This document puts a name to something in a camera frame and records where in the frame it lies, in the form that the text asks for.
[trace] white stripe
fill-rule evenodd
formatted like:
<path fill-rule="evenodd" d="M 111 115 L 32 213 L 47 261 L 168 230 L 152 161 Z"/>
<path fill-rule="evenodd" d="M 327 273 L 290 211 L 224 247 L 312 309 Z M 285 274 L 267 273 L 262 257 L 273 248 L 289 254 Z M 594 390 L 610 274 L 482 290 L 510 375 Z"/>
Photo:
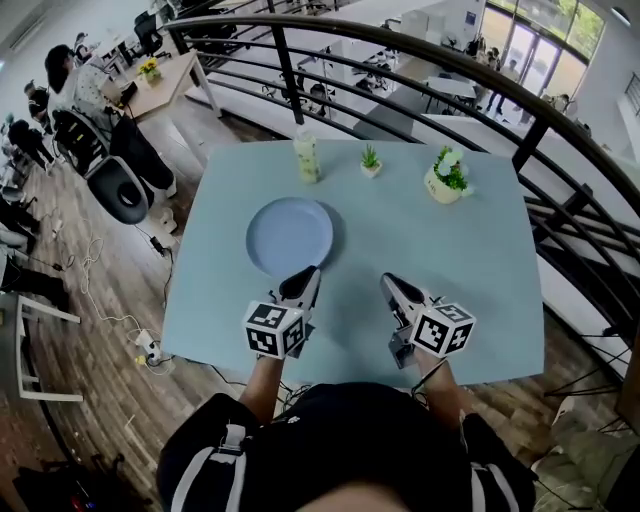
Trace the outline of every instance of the white stripe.
<path fill-rule="evenodd" d="M 482 482 L 473 467 L 471 468 L 471 505 L 473 512 L 486 512 L 487 503 L 484 499 Z"/>
<path fill-rule="evenodd" d="M 225 512 L 237 512 L 240 510 L 240 495 L 244 487 L 244 472 L 247 468 L 247 455 L 242 454 L 236 459 L 236 471 L 233 476 L 233 487 L 229 493 L 227 508 Z"/>
<path fill-rule="evenodd" d="M 513 494 L 513 490 L 509 485 L 509 482 L 504 477 L 502 470 L 496 466 L 495 464 L 487 464 L 487 468 L 491 471 L 493 478 L 495 478 L 498 487 L 504 494 L 507 503 L 509 504 L 509 510 L 511 512 L 520 512 L 520 507 L 518 506 L 518 500 L 516 500 L 515 494 Z"/>
<path fill-rule="evenodd" d="M 187 469 L 182 473 L 182 478 L 180 479 L 178 487 L 176 487 L 176 492 L 173 494 L 173 499 L 171 500 L 171 512 L 182 512 L 182 507 L 187 499 L 187 494 L 189 493 L 191 484 L 196 479 L 196 476 L 198 476 L 198 473 L 200 473 L 202 466 L 209 455 L 211 455 L 212 451 L 213 446 L 203 448 L 196 453 L 193 459 L 191 459 Z"/>

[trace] office chair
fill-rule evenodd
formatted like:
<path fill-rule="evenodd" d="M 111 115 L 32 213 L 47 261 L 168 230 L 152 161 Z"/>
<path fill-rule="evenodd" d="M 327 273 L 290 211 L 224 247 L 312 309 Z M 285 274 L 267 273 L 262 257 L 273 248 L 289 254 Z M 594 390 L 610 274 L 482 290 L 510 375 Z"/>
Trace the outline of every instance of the office chair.
<path fill-rule="evenodd" d="M 101 130 L 74 110 L 56 111 L 54 120 L 54 143 L 100 205 L 123 224 L 141 222 L 149 213 L 153 193 L 122 158 L 109 154 L 110 143 Z"/>
<path fill-rule="evenodd" d="M 169 52 L 160 52 L 156 54 L 160 48 L 162 48 L 162 36 L 158 33 L 156 28 L 156 17 L 150 15 L 147 12 L 143 12 L 135 20 L 134 32 L 140 40 L 140 46 L 142 46 L 142 53 L 149 57 L 169 57 Z"/>

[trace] light blue table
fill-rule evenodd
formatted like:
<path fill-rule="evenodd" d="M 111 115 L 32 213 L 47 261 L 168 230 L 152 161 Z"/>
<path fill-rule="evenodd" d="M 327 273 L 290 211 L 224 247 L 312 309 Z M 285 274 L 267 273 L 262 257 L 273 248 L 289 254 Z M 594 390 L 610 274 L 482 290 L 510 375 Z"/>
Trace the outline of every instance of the light blue table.
<path fill-rule="evenodd" d="M 265 204 L 300 196 L 328 207 L 335 241 L 314 310 L 316 331 L 300 359 L 287 360 L 285 379 L 415 385 L 417 368 L 398 370 L 387 346 L 396 327 L 379 287 L 387 271 L 476 316 L 470 343 L 451 359 L 459 383 L 542 372 L 536 253 L 510 160 L 467 152 L 476 193 L 442 205 L 423 184 L 438 147 L 373 144 L 384 167 L 370 180 L 359 167 L 364 142 L 319 141 L 324 179 L 316 185 L 298 178 L 291 142 L 216 149 L 177 259 L 163 349 L 249 375 L 255 354 L 242 317 L 250 300 L 265 300 L 279 283 L 252 265 L 246 229 Z"/>

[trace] wooden floor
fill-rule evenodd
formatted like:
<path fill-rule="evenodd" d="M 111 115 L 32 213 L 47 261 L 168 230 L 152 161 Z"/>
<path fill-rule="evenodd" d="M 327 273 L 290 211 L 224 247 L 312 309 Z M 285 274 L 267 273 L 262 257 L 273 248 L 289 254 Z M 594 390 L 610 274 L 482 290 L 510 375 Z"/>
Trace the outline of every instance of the wooden floor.
<path fill-rule="evenodd" d="M 206 150 L 270 137 L 231 119 L 216 119 L 212 112 L 183 102 Z M 141 125 L 142 131 L 176 171 L 178 194 L 168 204 L 184 220 L 202 175 L 195 158 L 167 119 L 159 117 Z M 207 365 L 181 358 L 154 369 L 134 362 L 140 354 L 127 339 L 135 338 L 131 319 L 99 318 L 86 289 L 82 262 L 92 240 L 90 257 L 100 257 L 89 270 L 89 291 L 99 314 L 121 318 L 133 315 L 141 326 L 161 331 L 164 316 L 163 288 L 170 261 L 152 251 L 146 237 L 134 227 L 117 223 L 98 206 L 83 180 L 70 169 L 54 170 L 51 177 L 34 172 L 27 191 L 38 197 L 32 210 L 43 218 L 40 241 L 34 255 L 43 261 L 66 266 L 61 277 L 72 297 L 72 312 L 82 318 L 80 325 L 46 318 L 31 327 L 34 364 L 46 390 L 80 392 L 83 403 L 53 403 L 51 413 L 66 444 L 79 461 L 101 453 L 106 460 L 118 453 L 125 456 L 124 475 L 144 496 L 153 500 L 150 510 L 160 510 L 154 489 L 154 472 L 159 452 L 171 433 L 215 392 L 237 396 L 241 386 L 227 386 Z M 57 240 L 51 226 L 62 219 L 64 227 Z M 179 250 L 177 242 L 174 248 Z M 33 263 L 32 268 L 56 274 L 51 268 Z M 594 367 L 593 362 L 560 326 L 546 317 L 546 371 L 544 375 L 508 383 L 474 386 L 475 406 L 521 460 L 531 463 L 549 448 L 549 425 L 560 399 L 543 399 L 545 390 L 555 388 Z M 603 382 L 599 375 L 582 385 Z M 614 418 L 614 397 L 580 399 L 586 419 L 600 427 Z M 0 441 L 4 467 L 0 472 L 0 492 L 15 508 L 22 510 L 12 492 L 11 478 L 18 465 L 37 467 L 39 459 L 60 457 L 44 419 L 35 403 L 7 404 L 0 395 Z"/>

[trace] white flower pot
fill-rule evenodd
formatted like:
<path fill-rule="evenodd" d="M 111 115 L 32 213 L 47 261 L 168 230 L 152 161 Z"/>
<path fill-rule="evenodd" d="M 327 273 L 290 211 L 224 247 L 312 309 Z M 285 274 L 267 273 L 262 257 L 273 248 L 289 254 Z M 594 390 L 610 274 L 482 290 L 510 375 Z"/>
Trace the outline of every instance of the white flower pot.
<path fill-rule="evenodd" d="M 433 166 L 425 174 L 424 184 L 433 198 L 442 204 L 453 203 L 462 196 L 462 191 L 450 188 L 440 181 L 433 170 Z"/>
<path fill-rule="evenodd" d="M 380 169 L 382 169 L 382 162 L 378 162 L 376 167 L 371 168 L 365 167 L 362 162 L 360 162 L 360 170 L 367 178 L 375 178 L 380 172 Z"/>

